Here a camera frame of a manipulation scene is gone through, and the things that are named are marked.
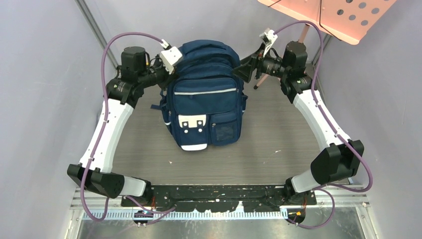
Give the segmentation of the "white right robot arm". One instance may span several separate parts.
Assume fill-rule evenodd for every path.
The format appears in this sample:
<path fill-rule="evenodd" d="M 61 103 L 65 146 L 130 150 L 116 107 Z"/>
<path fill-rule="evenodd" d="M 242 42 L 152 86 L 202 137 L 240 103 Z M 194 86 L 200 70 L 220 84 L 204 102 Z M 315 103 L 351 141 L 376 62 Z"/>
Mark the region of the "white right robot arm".
<path fill-rule="evenodd" d="M 304 192 L 356 175 L 364 146 L 344 133 L 323 104 L 313 79 L 306 73 L 308 54 L 303 43 L 289 42 L 282 57 L 264 51 L 265 44 L 261 44 L 240 61 L 233 73 L 245 82 L 261 74 L 279 78 L 283 94 L 304 116 L 320 148 L 309 170 L 285 182 L 284 198 L 294 205 L 304 198 Z"/>

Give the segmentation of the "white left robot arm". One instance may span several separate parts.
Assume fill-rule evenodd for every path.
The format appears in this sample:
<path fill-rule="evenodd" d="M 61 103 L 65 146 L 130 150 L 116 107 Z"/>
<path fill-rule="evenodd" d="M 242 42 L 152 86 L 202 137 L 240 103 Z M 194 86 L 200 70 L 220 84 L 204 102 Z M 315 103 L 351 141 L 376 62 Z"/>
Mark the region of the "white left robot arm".
<path fill-rule="evenodd" d="M 89 146 L 79 163 L 70 164 L 67 169 L 67 175 L 80 188 L 108 198 L 133 196 L 141 206 L 152 202 L 151 183 L 114 173 L 113 160 L 123 129 L 139 98 L 146 88 L 164 85 L 180 59 L 180 53 L 175 57 L 172 61 L 162 51 L 152 62 L 146 50 L 137 46 L 127 47 L 121 53 L 120 75 L 103 84 L 101 120 Z"/>

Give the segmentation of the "navy blue backpack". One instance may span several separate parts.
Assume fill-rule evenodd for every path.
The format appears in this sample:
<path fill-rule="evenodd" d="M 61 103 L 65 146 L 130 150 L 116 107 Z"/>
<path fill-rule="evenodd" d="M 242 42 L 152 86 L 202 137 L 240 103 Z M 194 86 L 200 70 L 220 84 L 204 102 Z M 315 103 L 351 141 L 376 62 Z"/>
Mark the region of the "navy blue backpack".
<path fill-rule="evenodd" d="M 164 124 L 184 151 L 237 142 L 248 99 L 243 80 L 232 73 L 240 65 L 238 54 L 216 40 L 193 40 L 179 49 L 183 60 L 175 79 L 151 108 L 162 112 Z"/>

